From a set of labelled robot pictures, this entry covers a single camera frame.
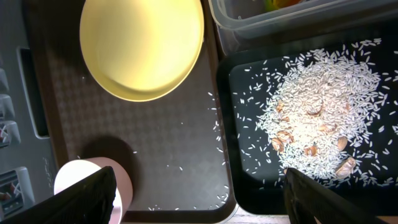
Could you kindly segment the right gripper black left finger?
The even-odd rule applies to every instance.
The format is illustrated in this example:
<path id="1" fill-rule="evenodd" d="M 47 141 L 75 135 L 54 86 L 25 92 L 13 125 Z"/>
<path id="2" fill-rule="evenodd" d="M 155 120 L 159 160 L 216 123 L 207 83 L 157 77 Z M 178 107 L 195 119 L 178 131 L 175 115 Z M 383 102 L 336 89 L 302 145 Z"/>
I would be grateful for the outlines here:
<path id="1" fill-rule="evenodd" d="M 113 168 L 106 166 L 1 224 L 107 224 L 116 187 Z"/>

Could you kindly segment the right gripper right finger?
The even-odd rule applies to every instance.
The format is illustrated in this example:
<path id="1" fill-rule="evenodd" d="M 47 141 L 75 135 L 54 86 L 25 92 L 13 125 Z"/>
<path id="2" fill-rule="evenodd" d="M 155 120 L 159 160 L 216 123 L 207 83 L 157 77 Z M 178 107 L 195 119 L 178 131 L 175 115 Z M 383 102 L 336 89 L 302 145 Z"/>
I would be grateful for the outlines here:
<path id="1" fill-rule="evenodd" d="M 286 170 L 283 190 L 285 208 L 294 224 L 384 223 L 294 168 Z"/>

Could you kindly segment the pink white bowl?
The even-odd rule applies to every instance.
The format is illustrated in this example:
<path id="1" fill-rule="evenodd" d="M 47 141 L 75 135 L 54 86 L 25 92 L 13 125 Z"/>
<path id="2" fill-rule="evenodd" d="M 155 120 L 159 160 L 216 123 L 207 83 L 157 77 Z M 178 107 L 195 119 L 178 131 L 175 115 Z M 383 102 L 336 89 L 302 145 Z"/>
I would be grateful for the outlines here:
<path id="1" fill-rule="evenodd" d="M 113 211 L 108 223 L 120 224 L 122 217 L 125 215 L 132 202 L 133 187 L 126 170 L 119 163 L 110 158 L 93 157 L 67 162 L 56 175 L 53 193 L 60 193 L 106 166 L 111 166 L 113 168 L 117 184 L 116 196 L 113 201 Z"/>

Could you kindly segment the yellow round plate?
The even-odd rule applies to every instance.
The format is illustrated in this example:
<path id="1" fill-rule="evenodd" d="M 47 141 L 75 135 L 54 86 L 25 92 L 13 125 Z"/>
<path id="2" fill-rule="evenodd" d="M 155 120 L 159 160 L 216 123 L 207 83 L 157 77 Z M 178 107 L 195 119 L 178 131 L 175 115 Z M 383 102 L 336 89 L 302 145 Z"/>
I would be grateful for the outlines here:
<path id="1" fill-rule="evenodd" d="M 80 48 L 96 82 L 127 101 L 151 101 L 178 87 L 203 45 L 200 0 L 87 0 Z"/>

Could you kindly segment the green orange snack wrapper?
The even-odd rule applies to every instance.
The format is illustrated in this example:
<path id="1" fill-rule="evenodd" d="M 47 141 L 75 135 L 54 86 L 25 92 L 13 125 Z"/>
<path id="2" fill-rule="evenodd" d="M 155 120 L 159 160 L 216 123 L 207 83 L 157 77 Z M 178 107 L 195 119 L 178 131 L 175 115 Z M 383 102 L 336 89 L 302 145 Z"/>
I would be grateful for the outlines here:
<path id="1" fill-rule="evenodd" d="M 266 12 L 276 11 L 285 7 L 293 6 L 306 0 L 264 0 Z"/>

